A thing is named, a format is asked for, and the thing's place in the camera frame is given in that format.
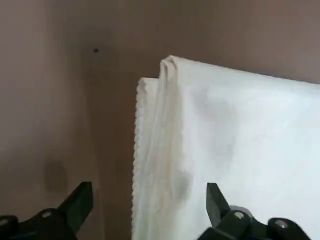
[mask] folded towel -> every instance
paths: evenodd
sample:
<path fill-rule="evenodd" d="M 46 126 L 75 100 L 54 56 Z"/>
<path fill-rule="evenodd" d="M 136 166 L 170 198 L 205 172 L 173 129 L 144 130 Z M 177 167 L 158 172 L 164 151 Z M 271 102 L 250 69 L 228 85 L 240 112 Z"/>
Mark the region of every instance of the folded towel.
<path fill-rule="evenodd" d="M 137 87 L 133 240 L 194 240 L 206 184 L 320 238 L 320 85 L 170 56 Z"/>

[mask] white towel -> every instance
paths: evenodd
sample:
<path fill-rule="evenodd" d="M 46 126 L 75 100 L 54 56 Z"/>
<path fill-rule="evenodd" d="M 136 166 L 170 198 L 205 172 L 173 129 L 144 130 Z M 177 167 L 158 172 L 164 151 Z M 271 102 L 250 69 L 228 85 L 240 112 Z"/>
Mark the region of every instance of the white towel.
<path fill-rule="evenodd" d="M 137 87 L 133 240 L 194 240 L 206 184 L 320 239 L 320 86 L 170 56 Z"/>

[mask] towel fold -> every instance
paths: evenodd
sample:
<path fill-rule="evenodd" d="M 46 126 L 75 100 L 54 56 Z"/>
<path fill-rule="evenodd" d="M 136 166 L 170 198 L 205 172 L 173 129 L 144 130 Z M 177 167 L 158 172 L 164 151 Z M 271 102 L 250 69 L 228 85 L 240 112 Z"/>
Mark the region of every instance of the towel fold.
<path fill-rule="evenodd" d="M 169 56 L 137 87 L 133 240 L 194 240 L 206 184 L 320 238 L 320 85 Z"/>

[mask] metal screw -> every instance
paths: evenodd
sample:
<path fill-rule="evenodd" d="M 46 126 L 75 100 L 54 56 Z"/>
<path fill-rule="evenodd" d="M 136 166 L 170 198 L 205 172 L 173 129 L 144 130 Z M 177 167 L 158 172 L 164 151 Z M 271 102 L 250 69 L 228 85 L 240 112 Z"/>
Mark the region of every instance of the metal screw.
<path fill-rule="evenodd" d="M 280 220 L 280 219 L 275 221 L 275 224 L 278 225 L 282 229 L 286 229 L 288 227 L 288 224 L 285 221 Z"/>
<path fill-rule="evenodd" d="M 46 211 L 46 212 L 42 213 L 42 217 L 43 217 L 44 219 L 47 218 L 47 217 L 49 217 L 49 216 L 51 216 L 51 212 L 49 212 L 49 211 Z"/>
<path fill-rule="evenodd" d="M 8 219 L 4 218 L 0 220 L 0 226 L 6 225 L 8 223 Z"/>
<path fill-rule="evenodd" d="M 242 212 L 240 212 L 240 211 L 236 211 L 236 212 L 234 213 L 234 216 L 235 216 L 237 219 L 243 219 L 243 218 L 245 218 L 245 215 L 244 215 Z"/>

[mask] brown wall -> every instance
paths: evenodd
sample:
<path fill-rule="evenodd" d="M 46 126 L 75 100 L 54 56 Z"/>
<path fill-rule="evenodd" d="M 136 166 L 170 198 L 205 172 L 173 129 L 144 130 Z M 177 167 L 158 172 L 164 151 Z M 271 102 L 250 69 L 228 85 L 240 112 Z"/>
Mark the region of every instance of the brown wall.
<path fill-rule="evenodd" d="M 97 160 L 106 238 L 129 239 L 139 78 L 157 77 L 160 59 L 177 55 L 320 83 L 319 7 L 311 0 L 2 1 L 1 213 L 30 216 L 55 205 L 80 180 L 97 181 Z"/>

